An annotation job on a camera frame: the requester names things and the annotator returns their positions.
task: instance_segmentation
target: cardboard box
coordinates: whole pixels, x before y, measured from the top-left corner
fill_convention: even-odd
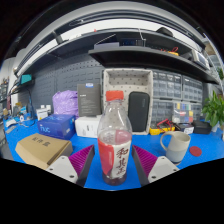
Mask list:
[[[75,115],[52,114],[37,122],[39,133],[69,140],[75,134]]]
[[[27,164],[46,170],[60,156],[70,156],[72,143],[38,133],[30,135],[16,145],[16,152]]]
[[[77,135],[80,137],[97,138],[97,128],[101,115],[97,117],[79,117],[75,121]]]

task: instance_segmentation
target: purple bag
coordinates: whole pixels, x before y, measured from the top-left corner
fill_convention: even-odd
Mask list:
[[[79,117],[78,93],[77,91],[66,90],[57,92],[52,97],[54,114],[71,114]]]

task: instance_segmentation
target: packaging box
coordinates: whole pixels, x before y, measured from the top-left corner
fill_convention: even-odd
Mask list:
[[[96,117],[79,117],[75,121],[77,135],[80,137],[97,138],[97,128],[101,115]]]
[[[40,134],[69,140],[75,134],[75,115],[52,114],[37,122]]]
[[[36,112],[38,121],[48,117],[47,108],[36,109]]]
[[[27,164],[46,170],[60,156],[70,156],[72,143],[38,133],[30,135],[16,145],[16,152]]]
[[[101,114],[100,84],[77,84],[79,117]]]

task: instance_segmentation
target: plastic bottle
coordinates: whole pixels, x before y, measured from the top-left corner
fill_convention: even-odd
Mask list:
[[[100,119],[97,136],[103,180],[120,185],[127,177],[132,127],[122,106],[123,91],[107,91],[107,106]]]

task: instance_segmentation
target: white mug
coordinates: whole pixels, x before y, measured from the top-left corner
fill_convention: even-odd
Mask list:
[[[166,135],[172,136],[168,147],[164,146],[162,142]],[[160,144],[166,150],[166,157],[175,165],[179,165],[183,160],[190,141],[191,137],[181,131],[167,131],[160,138]]]

